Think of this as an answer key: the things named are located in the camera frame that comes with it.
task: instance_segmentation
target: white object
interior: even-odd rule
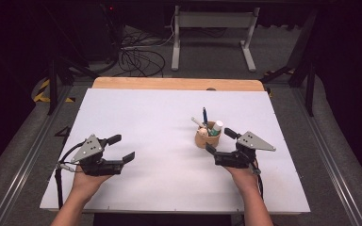
[[[204,127],[205,127],[200,121],[198,121],[198,120],[195,119],[194,117],[192,117],[191,119],[193,120],[193,122],[195,122],[197,125],[199,125],[199,127],[201,127],[201,128],[204,128]]]
[[[71,167],[69,167],[69,166],[67,166],[67,165],[65,165],[65,164],[60,164],[60,167],[61,167],[62,169],[68,170],[68,171],[70,171],[70,172],[75,172],[75,170],[74,170],[73,168],[71,168]]]
[[[213,156],[195,144],[196,125],[186,120],[205,107],[232,130],[254,131],[276,152],[257,151],[264,202],[272,214],[309,212],[304,191],[266,91],[197,91],[89,89],[64,151],[94,133],[122,135],[107,146],[106,160],[135,152],[121,175],[105,181],[85,212],[233,214],[243,202],[231,175],[214,164]],[[221,136],[219,152],[233,152],[236,141]],[[62,172],[63,199],[74,173]],[[58,191],[51,178],[41,208],[58,210]]]
[[[213,137],[217,136],[222,130],[222,126],[223,126],[222,121],[216,121],[216,123],[214,123],[213,128],[210,131],[210,135]]]

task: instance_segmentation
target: human arm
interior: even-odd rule
[[[250,169],[225,168],[231,173],[243,199],[245,226],[272,226],[272,219],[257,187],[257,176]]]
[[[76,173],[74,174],[73,186],[69,197],[58,211],[51,226],[78,225],[84,206],[90,201],[96,191],[98,191],[101,184],[111,177],[111,175],[86,175],[79,166],[77,166],[75,171]]]

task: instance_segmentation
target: pen holder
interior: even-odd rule
[[[207,127],[209,129],[213,128],[214,125],[214,121],[208,121],[207,122]],[[206,143],[211,144],[211,146],[213,147],[217,147],[217,145],[219,145],[219,139],[220,139],[220,135],[222,134],[222,131],[220,131],[220,133],[218,135],[216,135],[215,137],[210,137],[208,134],[205,135],[201,135],[201,133],[199,133],[199,127],[198,130],[196,131],[196,135],[195,135],[195,143],[196,146],[198,146],[201,149],[205,149],[206,148]]]

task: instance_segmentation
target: gray plastic part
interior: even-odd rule
[[[251,149],[259,149],[259,150],[266,150],[266,151],[275,151],[275,147],[269,144],[268,142],[264,141],[262,138],[258,137],[254,133],[248,131],[240,138],[238,138],[237,143],[251,148]]]
[[[252,170],[252,173],[254,175],[260,175],[261,170],[260,169],[255,169],[254,166],[252,165],[252,163],[249,164],[249,168]]]
[[[104,149],[101,147],[98,138],[95,135],[91,135],[80,148],[80,150],[74,155],[71,163],[78,162],[84,158],[87,158],[96,153],[101,153]]]

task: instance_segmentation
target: gray carpet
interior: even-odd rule
[[[244,31],[237,29],[229,29],[223,37],[216,39],[198,32],[184,33],[181,38],[178,72],[171,71],[173,48],[170,44],[149,50],[157,51],[165,57],[165,77],[259,79],[264,72],[285,66],[299,30],[287,31],[284,27],[256,29],[251,44],[251,52],[257,67],[256,73],[248,72],[239,48],[240,38],[236,37],[243,35]],[[121,70],[116,66],[105,75],[110,76],[119,72]],[[293,162],[301,175],[304,192],[312,212],[299,216],[271,216],[273,222],[279,226],[354,225],[321,159],[319,147],[307,124],[305,112],[301,110],[300,103],[294,95],[296,91],[304,94],[304,87],[290,89],[285,84],[288,77],[289,75],[283,75],[266,87],[272,90],[271,102]],[[64,103],[59,109],[19,196],[13,197],[15,202],[12,208],[9,208],[7,217],[3,219],[5,225],[48,225],[55,217],[55,213],[39,208],[47,179],[54,170],[62,148],[63,138],[55,137],[55,133],[66,126],[72,126],[85,91],[91,84],[92,80],[88,77],[76,77],[69,93],[69,97],[75,97],[76,101]],[[1,156],[0,202],[4,199],[27,152],[32,149],[43,122],[48,118],[46,116],[48,107],[48,103],[37,103]],[[319,79],[316,80],[313,110],[315,121],[362,213],[362,169],[333,118]],[[233,216],[233,223],[237,221],[239,216]],[[84,215],[81,225],[91,226],[92,222],[93,215]]]

